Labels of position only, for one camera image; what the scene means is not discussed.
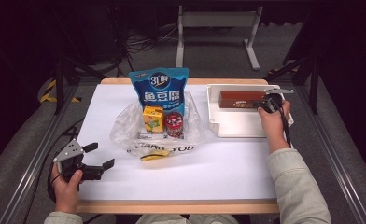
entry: white paper sheet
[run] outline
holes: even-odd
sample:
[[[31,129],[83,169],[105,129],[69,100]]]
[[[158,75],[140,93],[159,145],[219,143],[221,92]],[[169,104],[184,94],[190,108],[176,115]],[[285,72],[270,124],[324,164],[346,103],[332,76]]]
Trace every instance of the white paper sheet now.
[[[205,85],[188,85],[205,128],[208,108]],[[84,163],[101,165],[115,159],[102,180],[80,186],[82,200],[240,200],[274,199],[264,138],[218,138],[210,130],[206,143],[193,151],[155,161],[140,161],[114,145],[115,117],[137,98],[132,85],[98,85],[77,138],[82,146],[97,142]]]

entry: stand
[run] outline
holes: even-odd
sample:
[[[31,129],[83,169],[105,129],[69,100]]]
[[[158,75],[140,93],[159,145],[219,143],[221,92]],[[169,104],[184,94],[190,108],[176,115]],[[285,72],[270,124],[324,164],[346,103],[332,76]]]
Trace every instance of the stand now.
[[[293,68],[299,67],[296,74],[294,75],[292,82],[295,86],[302,86],[306,79],[311,76],[310,92],[309,92],[309,105],[311,106],[312,112],[317,114],[317,83],[319,76],[319,64],[318,59],[302,58],[290,63],[281,69],[273,72],[271,75],[265,78],[266,81],[271,82],[277,77],[286,74]]]
[[[250,38],[245,39],[244,44],[253,70],[259,70],[260,66],[252,45],[259,27],[261,12],[262,7],[258,7],[257,11],[244,12],[183,12],[183,6],[179,6],[176,67],[183,66],[183,27],[250,27]]]
[[[56,64],[56,88],[57,88],[57,108],[55,109],[55,115],[58,115],[61,111],[61,108],[64,105],[64,91],[63,85],[64,81],[63,78],[65,77],[67,83],[69,85],[78,85],[80,81],[80,77],[75,70],[75,67],[82,69],[83,71],[87,72],[93,77],[97,77],[100,80],[107,78],[107,76],[102,75],[101,73],[91,69],[89,66],[84,65],[74,59],[61,57],[60,60]]]

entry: white tray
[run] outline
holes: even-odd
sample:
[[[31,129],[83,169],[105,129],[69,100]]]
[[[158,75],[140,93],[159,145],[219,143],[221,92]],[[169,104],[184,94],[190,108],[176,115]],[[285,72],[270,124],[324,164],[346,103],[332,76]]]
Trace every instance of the white tray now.
[[[280,89],[278,85],[209,84],[206,87],[210,130],[219,137],[265,137],[257,109],[220,108],[218,98],[220,91],[266,91]],[[288,123],[289,127],[294,123],[291,115]]]

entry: wooden table edge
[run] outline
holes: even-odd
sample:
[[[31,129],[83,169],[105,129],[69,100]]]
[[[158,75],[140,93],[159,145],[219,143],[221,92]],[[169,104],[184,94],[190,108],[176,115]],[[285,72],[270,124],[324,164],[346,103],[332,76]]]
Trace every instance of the wooden table edge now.
[[[79,213],[101,214],[277,214],[276,199],[226,201],[80,201]]]

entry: red can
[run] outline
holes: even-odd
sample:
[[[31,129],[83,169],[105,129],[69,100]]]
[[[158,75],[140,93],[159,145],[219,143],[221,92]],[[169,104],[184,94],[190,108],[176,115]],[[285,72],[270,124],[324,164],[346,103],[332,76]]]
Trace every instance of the red can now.
[[[165,117],[166,132],[169,136],[179,137],[183,134],[183,117],[177,112],[172,112]]]

